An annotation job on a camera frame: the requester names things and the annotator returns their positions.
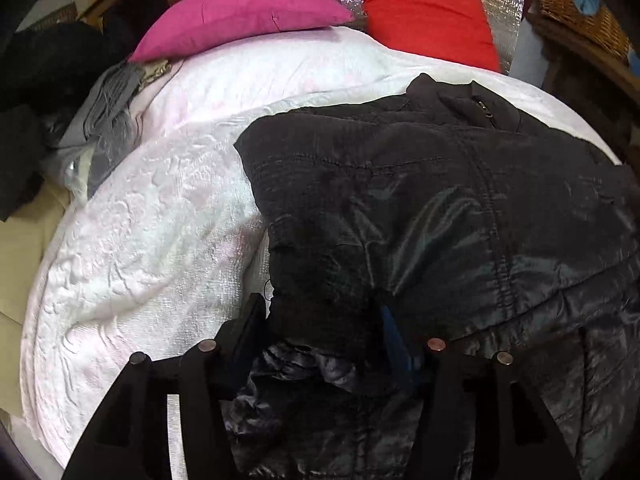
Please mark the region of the pink pillow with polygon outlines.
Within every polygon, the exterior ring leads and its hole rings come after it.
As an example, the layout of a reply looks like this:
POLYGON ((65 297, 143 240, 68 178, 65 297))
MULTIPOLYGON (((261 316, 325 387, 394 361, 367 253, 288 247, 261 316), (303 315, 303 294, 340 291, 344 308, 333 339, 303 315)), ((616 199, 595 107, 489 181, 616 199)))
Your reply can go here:
POLYGON ((181 0, 151 26, 129 59, 188 58, 235 40, 351 21, 352 12, 336 0, 181 0))

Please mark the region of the red square cushion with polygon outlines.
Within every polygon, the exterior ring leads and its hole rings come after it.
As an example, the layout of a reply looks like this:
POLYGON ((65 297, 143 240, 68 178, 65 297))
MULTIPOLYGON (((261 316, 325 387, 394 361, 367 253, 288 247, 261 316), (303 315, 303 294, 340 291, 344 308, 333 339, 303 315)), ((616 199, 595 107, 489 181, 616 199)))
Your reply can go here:
POLYGON ((362 0, 368 34, 390 49, 498 72, 482 0, 362 0))

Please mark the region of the black coat pile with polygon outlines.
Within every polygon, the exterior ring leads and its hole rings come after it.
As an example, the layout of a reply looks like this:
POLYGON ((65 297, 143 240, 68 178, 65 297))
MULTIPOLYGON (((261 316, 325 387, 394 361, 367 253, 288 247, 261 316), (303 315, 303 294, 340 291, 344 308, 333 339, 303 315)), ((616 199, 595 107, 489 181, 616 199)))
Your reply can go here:
POLYGON ((83 22, 13 36, 1 55, 2 220, 38 194, 40 162, 112 63, 107 41, 83 22))

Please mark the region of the wicker basket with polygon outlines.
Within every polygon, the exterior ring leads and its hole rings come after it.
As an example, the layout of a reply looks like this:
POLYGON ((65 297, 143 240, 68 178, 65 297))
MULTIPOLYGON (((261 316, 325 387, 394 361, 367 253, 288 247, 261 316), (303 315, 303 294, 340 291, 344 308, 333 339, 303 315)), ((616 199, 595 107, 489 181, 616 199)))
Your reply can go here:
POLYGON ((625 62, 630 41, 602 0, 539 0, 540 13, 625 62))

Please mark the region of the white embossed bedspread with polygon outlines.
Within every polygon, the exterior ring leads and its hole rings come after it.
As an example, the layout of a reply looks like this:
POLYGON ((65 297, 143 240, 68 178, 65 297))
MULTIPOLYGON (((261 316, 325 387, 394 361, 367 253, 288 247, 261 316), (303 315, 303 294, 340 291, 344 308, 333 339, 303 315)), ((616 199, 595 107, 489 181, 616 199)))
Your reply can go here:
POLYGON ((386 96, 419 74, 476 81, 600 143, 527 82, 393 51, 346 27, 242 40, 177 63, 132 102, 140 148, 66 214, 29 299, 24 416, 60 464, 131 352, 176 354, 265 283, 266 232, 232 146, 240 129, 271 112, 386 96))

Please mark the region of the beige leather sofa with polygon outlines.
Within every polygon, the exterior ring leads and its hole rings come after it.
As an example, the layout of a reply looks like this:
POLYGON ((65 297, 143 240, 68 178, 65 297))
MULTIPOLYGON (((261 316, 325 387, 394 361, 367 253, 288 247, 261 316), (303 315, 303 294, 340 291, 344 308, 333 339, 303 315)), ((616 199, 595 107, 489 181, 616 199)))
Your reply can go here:
POLYGON ((20 355, 23 323, 32 283, 58 224, 70 206, 70 192, 44 181, 28 204, 1 223, 0 360, 2 411, 20 417, 20 355))

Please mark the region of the black quilted jacket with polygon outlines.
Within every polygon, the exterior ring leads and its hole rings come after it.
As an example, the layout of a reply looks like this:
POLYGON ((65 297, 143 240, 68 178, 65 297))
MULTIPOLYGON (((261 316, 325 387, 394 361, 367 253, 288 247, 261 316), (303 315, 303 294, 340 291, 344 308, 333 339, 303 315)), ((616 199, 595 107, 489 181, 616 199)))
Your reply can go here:
POLYGON ((265 348, 224 418, 250 479, 407 479, 440 338, 518 376, 577 479, 639 474, 639 185, 593 144, 471 82, 255 120, 235 144, 269 238, 265 348))

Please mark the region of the grey garment on bed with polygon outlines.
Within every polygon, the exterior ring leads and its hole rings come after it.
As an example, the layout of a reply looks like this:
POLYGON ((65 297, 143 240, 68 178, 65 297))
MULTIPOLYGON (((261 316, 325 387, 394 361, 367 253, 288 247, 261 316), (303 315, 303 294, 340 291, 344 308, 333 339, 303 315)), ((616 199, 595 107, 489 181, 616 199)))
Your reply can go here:
POLYGON ((142 142, 130 104, 171 69, 167 60, 121 62, 108 68, 43 159, 44 172, 72 192, 76 200, 88 202, 142 142))

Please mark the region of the wooden side table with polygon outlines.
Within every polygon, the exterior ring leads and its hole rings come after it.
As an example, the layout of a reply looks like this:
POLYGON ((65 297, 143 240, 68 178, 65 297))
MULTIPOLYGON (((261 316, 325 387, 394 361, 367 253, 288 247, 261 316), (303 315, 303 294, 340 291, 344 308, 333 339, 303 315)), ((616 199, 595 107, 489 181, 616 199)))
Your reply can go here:
POLYGON ((639 169, 639 79, 589 40, 530 12, 526 20, 541 36, 549 61, 542 88, 597 131, 615 155, 639 169))

